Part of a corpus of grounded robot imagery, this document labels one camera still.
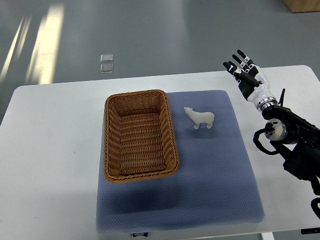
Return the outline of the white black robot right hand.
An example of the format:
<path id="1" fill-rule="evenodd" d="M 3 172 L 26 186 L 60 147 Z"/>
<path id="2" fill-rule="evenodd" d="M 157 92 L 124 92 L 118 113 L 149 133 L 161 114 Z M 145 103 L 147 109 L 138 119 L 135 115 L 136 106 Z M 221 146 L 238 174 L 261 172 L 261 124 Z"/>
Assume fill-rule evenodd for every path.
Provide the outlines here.
<path id="1" fill-rule="evenodd" d="M 276 97 L 270 91 L 270 83 L 262 69 L 240 49 L 233 54 L 235 62 L 224 62 L 223 66 L 238 83 L 238 88 L 244 99 L 253 103 L 261 113 L 269 106 L 278 103 Z"/>

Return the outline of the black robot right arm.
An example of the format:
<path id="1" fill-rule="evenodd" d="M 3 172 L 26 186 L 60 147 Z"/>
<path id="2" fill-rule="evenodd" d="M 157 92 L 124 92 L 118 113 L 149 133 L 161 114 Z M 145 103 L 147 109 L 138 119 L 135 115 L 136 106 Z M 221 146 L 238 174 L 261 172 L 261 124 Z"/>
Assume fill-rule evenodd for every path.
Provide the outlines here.
<path id="1" fill-rule="evenodd" d="M 253 135 L 253 143 L 267 155 L 281 155 L 283 168 L 299 180 L 309 181 L 317 196 L 310 203 L 314 214 L 320 216 L 320 129 L 283 106 L 280 102 L 262 106 L 265 127 Z"/>

